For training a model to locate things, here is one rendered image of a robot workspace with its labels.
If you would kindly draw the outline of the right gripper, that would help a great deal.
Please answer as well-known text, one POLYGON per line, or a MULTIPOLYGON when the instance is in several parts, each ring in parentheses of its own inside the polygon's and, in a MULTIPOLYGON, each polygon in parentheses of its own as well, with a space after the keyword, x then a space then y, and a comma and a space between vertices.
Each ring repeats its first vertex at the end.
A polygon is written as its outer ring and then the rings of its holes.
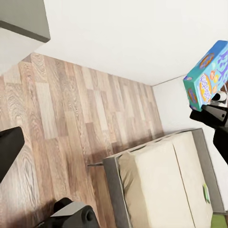
POLYGON ((221 106, 203 105, 201 111, 191 111, 190 118, 203 122, 216 129, 218 126, 228 128, 228 108, 221 106))

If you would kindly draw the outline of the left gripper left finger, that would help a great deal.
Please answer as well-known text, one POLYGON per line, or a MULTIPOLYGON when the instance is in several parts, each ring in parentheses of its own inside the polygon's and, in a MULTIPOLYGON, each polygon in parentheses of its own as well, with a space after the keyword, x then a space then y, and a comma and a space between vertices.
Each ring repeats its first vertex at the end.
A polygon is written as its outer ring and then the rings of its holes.
POLYGON ((0 132, 0 183, 25 144, 20 126, 0 132))

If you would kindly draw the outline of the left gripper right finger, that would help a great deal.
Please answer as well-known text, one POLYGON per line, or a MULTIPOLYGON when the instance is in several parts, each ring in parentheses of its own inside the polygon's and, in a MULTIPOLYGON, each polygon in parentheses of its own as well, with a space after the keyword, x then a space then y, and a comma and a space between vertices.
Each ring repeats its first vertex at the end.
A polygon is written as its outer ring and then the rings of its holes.
POLYGON ((218 126, 213 135, 213 144, 228 165, 228 128, 218 126))

